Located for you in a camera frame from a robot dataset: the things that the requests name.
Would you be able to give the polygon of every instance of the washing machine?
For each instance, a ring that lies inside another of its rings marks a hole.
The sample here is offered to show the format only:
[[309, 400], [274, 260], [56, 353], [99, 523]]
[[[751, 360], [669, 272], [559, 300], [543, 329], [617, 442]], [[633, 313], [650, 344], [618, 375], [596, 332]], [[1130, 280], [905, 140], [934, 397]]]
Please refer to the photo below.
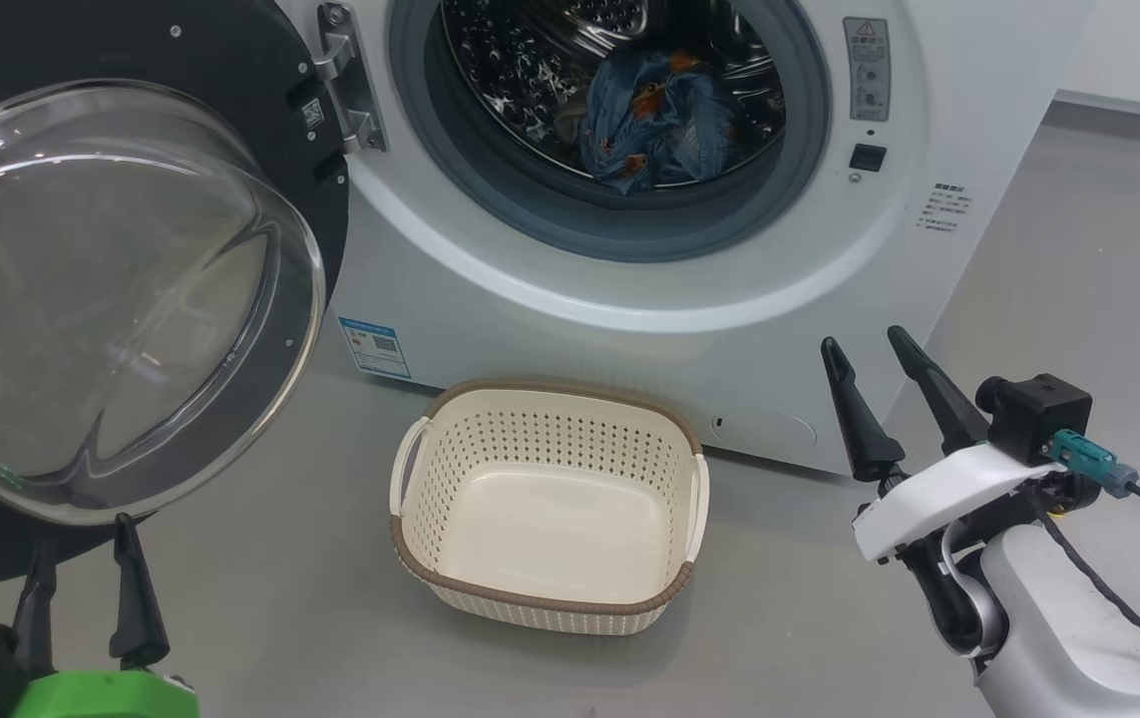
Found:
[[[0, 0], [0, 579], [210, 481], [326, 331], [844, 470], [820, 340], [882, 414], [883, 327], [929, 335], [1091, 5]], [[585, 170], [620, 52], [701, 65], [733, 163]]]
[[[328, 332], [359, 372], [621, 387], [707, 444], [842, 473], [819, 342], [860, 356], [882, 418], [904, 380], [885, 328], [933, 332], [1092, 5], [334, 5], [377, 136], [350, 158]], [[715, 68], [756, 141], [714, 180], [620, 195], [555, 123], [602, 58], [656, 47]]]

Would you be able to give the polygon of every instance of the perforated basket wall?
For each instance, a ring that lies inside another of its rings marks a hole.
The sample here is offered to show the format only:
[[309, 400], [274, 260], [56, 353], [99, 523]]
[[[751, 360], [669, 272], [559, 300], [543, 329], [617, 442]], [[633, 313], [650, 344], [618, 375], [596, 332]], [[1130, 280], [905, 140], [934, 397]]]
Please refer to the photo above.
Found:
[[[683, 419], [645, 402], [530, 383], [456, 386], [410, 429], [398, 452], [393, 542], [405, 566], [451, 607], [552, 631], [633, 634], [661, 617], [693, 570], [706, 523], [701, 454]], [[668, 514], [666, 589], [637, 603], [584, 603], [497, 590], [439, 573], [458, 487], [494, 463], [588, 468], [651, 487]]]

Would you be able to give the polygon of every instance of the basket handle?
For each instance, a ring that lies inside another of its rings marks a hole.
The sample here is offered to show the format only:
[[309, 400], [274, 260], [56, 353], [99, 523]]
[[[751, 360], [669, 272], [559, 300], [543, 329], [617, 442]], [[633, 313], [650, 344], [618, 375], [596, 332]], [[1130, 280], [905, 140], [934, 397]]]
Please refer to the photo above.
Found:
[[423, 449], [423, 442], [420, 440], [427, 431], [429, 424], [432, 424], [432, 419], [420, 417], [418, 422], [410, 426], [410, 431], [401, 438], [401, 446], [397, 447], [397, 458], [392, 463], [392, 484], [388, 487], [388, 511], [391, 511], [393, 516], [400, 516], [401, 501], [407, 493], [410, 493], [410, 479], [414, 478], [414, 467], [418, 463], [418, 451]]
[[707, 473], [707, 459], [698, 454], [693, 458], [693, 496], [690, 497], [690, 527], [684, 539], [684, 560], [698, 558], [702, 548], [702, 531], [707, 528], [707, 500], [711, 495], [711, 481]]

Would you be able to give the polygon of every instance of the metal hinge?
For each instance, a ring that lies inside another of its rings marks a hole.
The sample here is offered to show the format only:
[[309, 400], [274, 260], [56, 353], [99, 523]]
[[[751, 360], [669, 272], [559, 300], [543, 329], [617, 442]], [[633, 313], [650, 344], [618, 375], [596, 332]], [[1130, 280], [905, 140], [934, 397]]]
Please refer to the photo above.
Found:
[[317, 9], [317, 23], [326, 56], [314, 59], [314, 64], [339, 111], [343, 150], [350, 155], [365, 149], [386, 152], [383, 117], [351, 10], [341, 3], [323, 3]]

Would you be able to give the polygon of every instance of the laundry basket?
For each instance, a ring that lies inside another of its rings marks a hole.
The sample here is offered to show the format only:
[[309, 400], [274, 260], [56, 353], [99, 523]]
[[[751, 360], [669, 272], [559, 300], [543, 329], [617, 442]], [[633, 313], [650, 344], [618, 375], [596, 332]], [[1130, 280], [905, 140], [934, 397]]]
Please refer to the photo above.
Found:
[[483, 381], [410, 427], [390, 491], [406, 569], [455, 609], [629, 635], [690, 580], [702, 446], [670, 411], [606, 392]]

